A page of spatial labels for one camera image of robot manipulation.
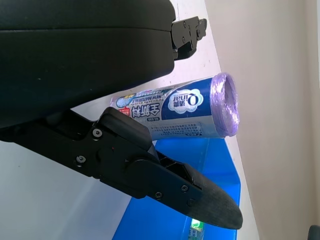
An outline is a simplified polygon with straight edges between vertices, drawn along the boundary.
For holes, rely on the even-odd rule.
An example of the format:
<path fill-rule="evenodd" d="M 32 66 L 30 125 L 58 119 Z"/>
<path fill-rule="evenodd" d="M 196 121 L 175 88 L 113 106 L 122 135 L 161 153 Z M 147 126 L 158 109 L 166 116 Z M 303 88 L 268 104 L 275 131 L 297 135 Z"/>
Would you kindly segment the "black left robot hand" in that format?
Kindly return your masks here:
<path fill-rule="evenodd" d="M 157 151 L 147 127 L 108 107 L 73 108 L 170 74 L 190 58 L 207 20 L 176 20 L 169 0 L 3 0 L 0 139 L 136 199 L 238 230 L 236 202 L 189 164 Z"/>

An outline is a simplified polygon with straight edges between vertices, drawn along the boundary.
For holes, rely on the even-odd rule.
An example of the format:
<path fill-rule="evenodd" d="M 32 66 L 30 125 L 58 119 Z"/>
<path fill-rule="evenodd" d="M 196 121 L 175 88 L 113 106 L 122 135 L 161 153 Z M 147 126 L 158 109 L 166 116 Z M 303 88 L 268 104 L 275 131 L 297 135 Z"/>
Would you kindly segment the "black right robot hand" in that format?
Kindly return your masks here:
<path fill-rule="evenodd" d="M 320 240 L 320 226 L 311 225 L 308 230 L 307 240 Z"/>

